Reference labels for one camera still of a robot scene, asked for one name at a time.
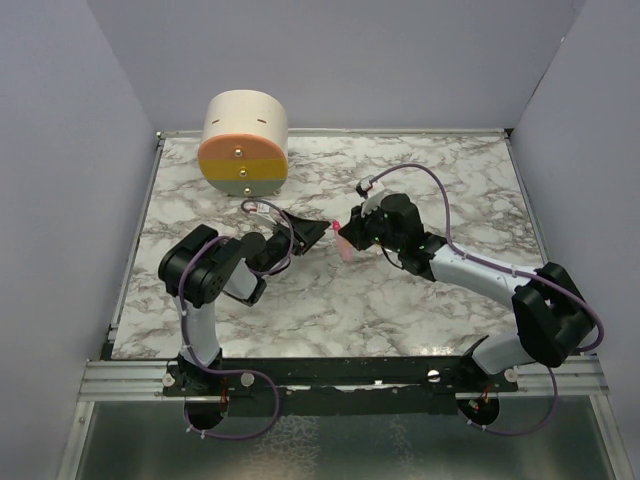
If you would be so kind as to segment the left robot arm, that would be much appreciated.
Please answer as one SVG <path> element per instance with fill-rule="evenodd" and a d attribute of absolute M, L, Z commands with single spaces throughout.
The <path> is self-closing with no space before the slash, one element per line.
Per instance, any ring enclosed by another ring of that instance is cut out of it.
<path fill-rule="evenodd" d="M 216 333 L 217 298 L 224 294 L 255 305 L 266 289 L 265 278 L 284 271 L 293 256 L 306 254 L 331 226 L 289 212 L 282 221 L 267 223 L 269 236 L 251 231 L 241 238 L 222 236 L 200 224 L 160 261 L 158 277 L 180 315 L 180 357 L 191 364 L 186 382 L 199 394 L 214 392 L 221 380 L 213 364 L 222 351 Z"/>

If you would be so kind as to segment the pink strap keyring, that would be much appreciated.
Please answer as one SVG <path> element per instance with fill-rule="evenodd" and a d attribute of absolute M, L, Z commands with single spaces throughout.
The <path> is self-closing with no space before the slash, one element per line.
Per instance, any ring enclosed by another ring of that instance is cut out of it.
<path fill-rule="evenodd" d="M 339 231 L 341 229 L 341 224 L 338 220 L 332 221 L 332 230 L 334 233 L 334 238 L 336 242 L 336 246 L 338 248 L 340 257 L 344 262 L 349 262 L 353 257 L 352 246 L 346 241 L 340 234 Z"/>

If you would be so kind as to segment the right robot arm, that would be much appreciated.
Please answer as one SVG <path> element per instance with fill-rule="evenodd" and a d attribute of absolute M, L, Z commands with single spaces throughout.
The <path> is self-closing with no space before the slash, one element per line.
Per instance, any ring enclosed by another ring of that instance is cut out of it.
<path fill-rule="evenodd" d="M 358 251 L 380 246 L 396 253 L 414 276 L 466 288 L 511 309 L 515 331 L 486 337 L 465 353 L 459 378 L 469 390 L 483 390 L 511 367 L 559 367 L 596 326 L 563 267 L 518 267 L 452 247 L 425 230 L 405 194 L 377 194 L 353 207 L 339 234 Z"/>

